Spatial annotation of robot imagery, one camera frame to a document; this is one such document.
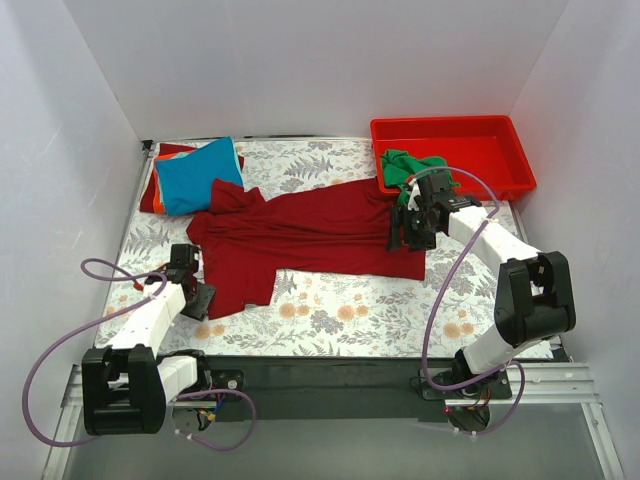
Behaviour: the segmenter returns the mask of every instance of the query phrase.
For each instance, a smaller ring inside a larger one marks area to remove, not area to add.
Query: red tray
[[[536,188],[529,162],[511,119],[505,115],[479,117],[393,118],[371,121],[378,185],[385,196],[397,196],[382,178],[380,156],[388,149],[406,150],[424,158],[443,157],[451,167],[477,175],[500,200],[517,200]],[[453,173],[456,191],[489,200],[484,189],[465,175]]]

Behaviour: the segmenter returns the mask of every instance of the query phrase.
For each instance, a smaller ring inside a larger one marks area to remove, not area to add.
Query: folded blue cloth
[[[231,137],[211,142],[182,158],[157,162],[156,172],[167,215],[208,210],[216,179],[244,186]]]

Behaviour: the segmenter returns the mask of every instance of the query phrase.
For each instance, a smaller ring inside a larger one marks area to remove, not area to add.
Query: purple cable
[[[253,403],[253,400],[251,400],[251,397],[249,397],[249,395],[247,395],[246,393],[240,392],[238,390],[230,390],[227,388],[214,388],[213,390],[205,390],[202,392],[183,393],[182,395],[178,395],[177,400],[187,400],[190,398],[197,398],[200,395],[215,395],[218,393],[237,395],[238,397],[241,397],[244,400],[246,400],[247,403],[249,404],[249,407],[251,408],[251,426],[249,427],[249,430],[247,430],[247,433],[245,433],[240,440],[238,440],[233,445],[223,446],[223,445],[216,445],[215,443],[211,443],[210,441],[205,440],[202,437],[198,437],[197,435],[193,435],[192,433],[186,430],[176,429],[176,431],[181,435],[184,435],[185,437],[187,437],[187,439],[198,442],[201,445],[204,445],[205,447],[209,447],[219,452],[229,452],[231,450],[235,450],[244,442],[246,442],[256,428],[256,422],[258,420],[258,412],[256,411],[256,406]]]
[[[442,286],[440,287],[440,290],[438,291],[438,295],[436,296],[436,299],[435,299],[435,301],[433,303],[433,307],[431,308],[431,312],[429,313],[429,319],[427,321],[427,327],[426,327],[425,332],[424,332],[424,340],[422,342],[422,369],[424,371],[425,379],[426,379],[427,383],[429,384],[429,386],[431,386],[431,388],[434,388],[436,390],[440,390],[440,391],[443,391],[443,392],[447,392],[447,391],[459,390],[461,388],[466,388],[469,385],[473,385],[474,383],[476,383],[476,382],[478,382],[480,380],[483,380],[484,378],[487,378],[488,376],[493,375],[497,371],[499,371],[502,368],[504,368],[503,365],[499,365],[497,367],[494,367],[494,368],[486,371],[485,373],[481,373],[480,375],[476,375],[475,377],[473,377],[470,380],[466,380],[464,382],[456,383],[454,385],[440,385],[440,384],[437,384],[436,382],[433,381],[433,379],[431,378],[431,375],[429,375],[429,370],[427,369],[427,367],[428,367],[428,365],[427,365],[428,364],[427,353],[428,353],[428,350],[429,350],[429,337],[431,336],[431,330],[433,330],[433,324],[435,322],[436,314],[438,313],[438,308],[440,307],[440,303],[442,303],[442,299],[444,297],[444,294],[447,291],[447,289],[449,288],[449,284],[451,283],[451,280],[453,279],[456,271],[458,270],[458,268],[460,267],[460,265],[464,261],[464,259],[467,256],[467,254],[473,248],[473,245],[476,243],[476,240],[478,240],[478,237],[480,237],[480,234],[482,233],[482,231],[489,224],[489,220],[491,218],[493,218],[500,211],[500,202],[498,201],[498,198],[496,197],[496,194],[489,188],[489,186],[486,183],[484,183],[482,180],[480,180],[474,174],[469,173],[469,172],[467,172],[465,170],[462,170],[460,168],[456,168],[456,167],[429,167],[429,168],[425,168],[424,170],[421,170],[418,173],[416,173],[415,174],[415,179],[417,180],[418,178],[421,178],[421,177],[425,176],[426,174],[428,174],[429,172],[432,172],[432,171],[435,171],[435,170],[450,170],[450,171],[453,171],[453,172],[462,173],[463,175],[466,175],[467,177],[475,180],[489,194],[489,196],[491,197],[491,200],[493,201],[493,204],[494,204],[494,209],[491,210],[491,212],[489,212],[489,214],[487,215],[487,219],[484,220],[480,224],[478,229],[475,231],[475,233],[469,239],[469,242],[467,243],[467,245],[465,245],[464,249],[460,253],[460,256],[453,263],[453,266],[451,267],[451,269],[449,270],[449,273],[447,274],[446,278],[444,279],[444,282],[442,283]],[[505,414],[505,416],[502,419],[500,419],[500,421],[498,423],[496,423],[495,425],[493,425],[490,428],[487,428],[482,433],[492,432],[495,429],[499,428],[501,425],[503,425],[509,419],[509,417],[511,417],[511,415],[515,411],[516,407],[520,403],[520,399],[522,398],[522,394],[524,393],[524,383],[525,383],[524,369],[522,368],[522,365],[517,361],[512,361],[511,363],[513,365],[515,365],[516,367],[518,367],[518,369],[520,370],[520,375],[521,375],[520,382],[521,382],[521,384],[520,384],[520,390],[518,392],[518,395],[516,396],[512,407]]]
[[[87,269],[86,265],[88,263],[101,263],[102,265],[106,265],[107,267],[113,268],[114,270],[122,273],[124,276],[123,277],[106,277],[102,275],[97,275],[93,272],[90,272]],[[149,273],[141,273],[140,275],[131,275],[129,272],[127,272],[123,268],[120,268],[119,266],[111,262],[108,262],[107,260],[102,260],[101,258],[87,258],[80,264],[80,268],[82,269],[82,272],[85,275],[91,278],[94,278],[96,280],[102,280],[105,282],[130,282],[130,281],[138,280],[140,278],[147,278],[151,276],[158,277],[160,278],[160,280],[162,280],[162,283],[160,284],[158,289],[153,293],[154,296],[159,295],[162,292],[162,290],[164,290],[164,287],[167,285],[167,277],[163,273],[149,272]],[[31,412],[29,411],[29,391],[31,390],[31,384],[33,383],[33,379],[36,376],[38,369],[44,363],[47,357],[51,355],[51,353],[53,353],[53,351],[56,348],[58,348],[60,345],[62,345],[64,342],[66,342],[70,338],[75,337],[76,335],[86,330],[89,330],[90,328],[100,325],[101,323],[108,322],[109,320],[112,320],[120,315],[124,315],[125,313],[135,310],[136,308],[140,308],[144,304],[149,303],[151,300],[152,300],[151,297],[145,297],[139,302],[134,303],[129,307],[123,308],[118,312],[114,312],[110,315],[106,315],[102,318],[89,322],[86,325],[78,327],[75,330],[72,330],[66,335],[60,337],[53,344],[51,344],[49,348],[47,348],[44,352],[42,352],[42,354],[38,357],[38,359],[33,364],[33,367],[31,367],[31,370],[27,375],[27,379],[24,382],[24,387],[22,388],[22,416],[24,417],[24,421],[27,423],[27,427],[29,428],[31,433],[34,435],[34,437],[36,437],[42,443],[49,445],[51,447],[76,447],[78,445],[84,445],[86,443],[92,442],[93,440],[97,439],[96,437],[91,437],[91,438],[85,438],[84,440],[77,440],[73,442],[58,442],[56,440],[52,440],[48,437],[45,437],[44,434],[40,430],[38,430],[38,427],[36,427],[33,421],[33,418],[31,417]]]

